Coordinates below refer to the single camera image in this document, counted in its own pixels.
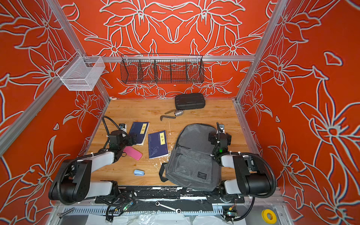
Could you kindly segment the blue notebook yellow label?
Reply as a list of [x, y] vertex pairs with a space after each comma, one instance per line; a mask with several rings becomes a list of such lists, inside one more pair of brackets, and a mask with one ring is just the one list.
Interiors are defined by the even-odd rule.
[[166, 134], [165, 130], [148, 134], [149, 159], [169, 155]]

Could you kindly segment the grey student backpack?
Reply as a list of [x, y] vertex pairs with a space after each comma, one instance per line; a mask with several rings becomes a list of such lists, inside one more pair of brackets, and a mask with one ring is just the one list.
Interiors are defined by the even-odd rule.
[[183, 188], [214, 191], [221, 181], [221, 167], [212, 158], [210, 133], [216, 133], [211, 125], [187, 125], [179, 134], [169, 161], [161, 165], [160, 180]]

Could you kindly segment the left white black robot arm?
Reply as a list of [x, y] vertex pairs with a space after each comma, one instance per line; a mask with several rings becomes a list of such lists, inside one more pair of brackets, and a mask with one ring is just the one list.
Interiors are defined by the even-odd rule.
[[64, 160], [52, 182], [48, 198], [64, 205], [72, 205], [86, 199], [100, 198], [100, 202], [110, 206], [108, 199], [116, 200], [121, 193], [116, 181], [92, 181], [92, 173], [117, 162], [126, 147], [137, 144], [137, 134], [125, 131], [107, 116], [101, 118], [107, 133], [104, 147], [96, 153]]

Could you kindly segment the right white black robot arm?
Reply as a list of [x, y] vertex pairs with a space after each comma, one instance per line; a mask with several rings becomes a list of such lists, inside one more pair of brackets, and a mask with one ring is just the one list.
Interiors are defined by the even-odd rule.
[[235, 171], [235, 179], [220, 182], [218, 190], [221, 197], [268, 198], [275, 193], [277, 181], [271, 166], [259, 154], [230, 151], [232, 136], [225, 132], [224, 125], [217, 123], [216, 131], [209, 133], [208, 140], [214, 145], [213, 161]]

